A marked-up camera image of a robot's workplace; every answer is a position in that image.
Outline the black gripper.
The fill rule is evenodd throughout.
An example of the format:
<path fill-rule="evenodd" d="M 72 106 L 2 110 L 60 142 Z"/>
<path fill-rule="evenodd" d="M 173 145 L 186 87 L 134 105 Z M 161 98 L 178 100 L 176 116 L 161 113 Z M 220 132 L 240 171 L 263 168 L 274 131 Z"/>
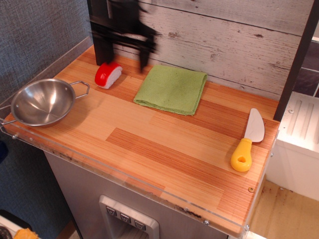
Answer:
<path fill-rule="evenodd" d="M 101 25 L 102 35 L 109 41 L 93 34 L 97 65 L 111 63 L 114 59 L 113 44 L 140 50 L 140 72 L 148 64 L 151 52 L 155 52 L 157 32 L 140 20 L 144 11 L 138 0 L 107 0 L 108 23 Z"/>

